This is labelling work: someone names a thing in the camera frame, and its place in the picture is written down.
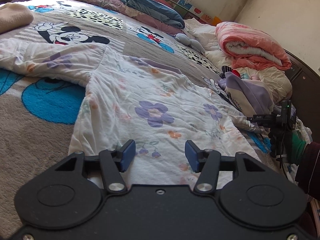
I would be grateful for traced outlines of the gloved right hand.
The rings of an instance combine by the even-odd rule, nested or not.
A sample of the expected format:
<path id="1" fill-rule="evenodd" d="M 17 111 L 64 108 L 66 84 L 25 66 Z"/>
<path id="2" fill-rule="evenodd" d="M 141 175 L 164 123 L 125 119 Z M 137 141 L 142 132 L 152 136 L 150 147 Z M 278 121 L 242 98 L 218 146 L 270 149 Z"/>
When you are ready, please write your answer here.
<path id="1" fill-rule="evenodd" d="M 299 138 L 295 133 L 292 134 L 291 163 L 299 165 L 306 147 L 306 141 Z"/>

